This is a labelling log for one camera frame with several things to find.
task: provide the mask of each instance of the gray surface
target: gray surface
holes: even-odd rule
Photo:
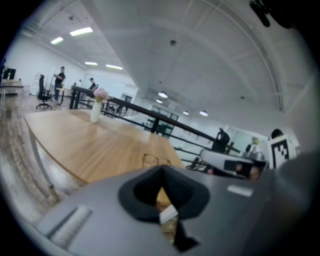
[[[313,192],[309,187],[315,184],[310,182],[312,175],[305,174],[308,171],[292,169],[299,163],[305,163],[303,157],[289,161],[281,170],[265,170],[258,182],[174,168],[210,191],[210,201],[200,216],[182,221],[187,236],[200,243],[183,255],[257,255],[268,248],[273,235],[278,238],[308,209]],[[88,185],[45,215],[38,230],[48,235],[74,208],[83,205],[92,214],[71,242],[70,252],[83,256],[181,254],[165,239],[158,224],[135,220],[119,204],[121,185],[145,171]],[[251,188],[253,194],[229,192],[230,185]]]

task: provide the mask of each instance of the pink flower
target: pink flower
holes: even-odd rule
[[[93,94],[97,102],[106,101],[110,98],[108,92],[106,92],[103,88],[94,90]]]

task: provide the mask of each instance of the white wall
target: white wall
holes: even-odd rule
[[[128,75],[118,74],[110,71],[89,69],[85,73],[82,87],[89,88],[91,86],[90,78],[94,79],[95,84],[99,88],[105,89],[110,96],[121,98],[122,94],[132,97],[132,101],[136,97],[138,88]]]
[[[45,48],[33,39],[18,35],[11,44],[6,55],[5,66],[16,69],[15,80],[21,79],[23,85],[32,86],[37,72],[45,76],[47,81],[52,67],[57,66],[56,73],[60,72],[59,67],[65,67],[65,87],[71,86],[83,79],[85,69],[60,57],[56,52]]]

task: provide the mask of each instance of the white label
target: white label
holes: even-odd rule
[[[244,197],[251,197],[254,189],[251,187],[246,187],[246,186],[239,186],[239,185],[230,185],[226,188],[227,191],[231,193],[235,193]]]

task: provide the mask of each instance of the floor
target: floor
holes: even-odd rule
[[[32,151],[24,114],[44,111],[36,110],[40,101],[35,96],[23,96],[21,109],[18,97],[6,95],[0,104],[0,183],[12,210],[35,225],[41,217],[61,200],[85,186],[73,178],[45,153],[38,145],[42,162],[53,183],[46,185],[45,179]],[[65,97],[62,106],[49,101],[54,111],[69,108],[69,98]],[[162,230],[172,242],[175,236],[176,221],[168,221]]]

